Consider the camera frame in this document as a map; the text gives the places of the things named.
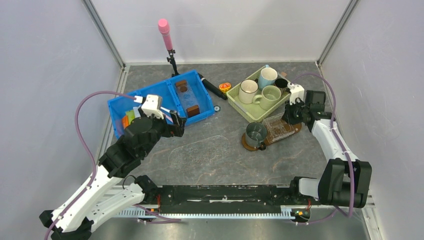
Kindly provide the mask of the green toothpaste tube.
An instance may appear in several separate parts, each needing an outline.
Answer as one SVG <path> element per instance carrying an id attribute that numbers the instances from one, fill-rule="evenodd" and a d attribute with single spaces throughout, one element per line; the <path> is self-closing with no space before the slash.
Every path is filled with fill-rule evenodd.
<path id="1" fill-rule="evenodd" d="M 130 125 L 131 122 L 135 119 L 135 112 L 134 110 L 129 110 L 125 112 L 125 115 L 127 116 L 128 124 Z"/>

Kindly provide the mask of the brown oval wooden tray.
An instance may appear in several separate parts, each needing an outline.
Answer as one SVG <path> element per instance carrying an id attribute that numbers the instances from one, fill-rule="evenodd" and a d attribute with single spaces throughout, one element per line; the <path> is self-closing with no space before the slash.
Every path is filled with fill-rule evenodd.
<path id="1" fill-rule="evenodd" d="M 283 114 L 278 114 L 262 122 L 249 123 L 241 137 L 241 144 L 248 151 L 263 151 L 269 145 L 297 134 L 301 129 L 300 123 L 291 125 L 283 120 Z"/>

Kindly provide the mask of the dark grey mug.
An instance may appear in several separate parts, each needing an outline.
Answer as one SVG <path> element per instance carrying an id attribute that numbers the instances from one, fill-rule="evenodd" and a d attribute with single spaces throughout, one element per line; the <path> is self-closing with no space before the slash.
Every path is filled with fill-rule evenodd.
<path id="1" fill-rule="evenodd" d="M 251 122 L 245 129 L 245 142 L 249 147 L 263 151 L 266 149 L 267 135 L 268 130 L 262 123 Z"/>

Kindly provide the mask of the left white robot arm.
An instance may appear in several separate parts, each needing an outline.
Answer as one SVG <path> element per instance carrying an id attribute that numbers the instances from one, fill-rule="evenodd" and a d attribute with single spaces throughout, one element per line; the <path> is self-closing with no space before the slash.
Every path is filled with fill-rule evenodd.
<path id="1" fill-rule="evenodd" d="M 63 205 L 43 211 L 39 219 L 47 227 L 45 239 L 87 240 L 104 222 L 127 207 L 153 203 L 159 188 L 147 176 L 105 201 L 100 201 L 113 186 L 124 180 L 154 148 L 161 138 L 182 137 L 187 119 L 170 111 L 172 124 L 165 118 L 141 114 L 124 129 L 123 135 L 100 157 L 93 173 Z"/>

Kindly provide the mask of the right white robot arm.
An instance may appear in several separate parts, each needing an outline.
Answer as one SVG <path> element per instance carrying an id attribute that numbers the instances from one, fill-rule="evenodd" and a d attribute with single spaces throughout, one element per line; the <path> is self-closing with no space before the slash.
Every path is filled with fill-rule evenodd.
<path id="1" fill-rule="evenodd" d="M 305 124 L 317 139 L 327 158 L 320 178 L 297 176 L 291 182 L 289 199 L 302 204 L 309 197 L 323 205 L 363 208 L 367 203 L 372 166 L 361 161 L 347 147 L 331 112 L 325 110 L 326 93 L 307 90 L 290 90 L 289 103 L 282 120 L 291 126 Z"/>

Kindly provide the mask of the clear plastic toothbrush holder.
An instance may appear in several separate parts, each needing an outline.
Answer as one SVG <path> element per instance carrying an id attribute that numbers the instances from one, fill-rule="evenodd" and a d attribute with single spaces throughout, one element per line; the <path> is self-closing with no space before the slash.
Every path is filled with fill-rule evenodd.
<path id="1" fill-rule="evenodd" d="M 262 121 L 262 124 L 267 129 L 267 137 L 264 141 L 265 145 L 269 146 L 282 139 L 288 138 L 299 131 L 298 127 L 290 125 L 282 120 L 283 113 L 267 117 Z"/>

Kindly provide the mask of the white toothpaste tube red cap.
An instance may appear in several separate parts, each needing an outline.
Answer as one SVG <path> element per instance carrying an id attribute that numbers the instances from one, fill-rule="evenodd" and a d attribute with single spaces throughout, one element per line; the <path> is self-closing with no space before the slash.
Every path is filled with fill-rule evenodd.
<path id="1" fill-rule="evenodd" d="M 140 118 L 141 117 L 140 107 L 139 106 L 133 107 L 133 112 L 134 112 L 134 117 L 135 118 Z"/>

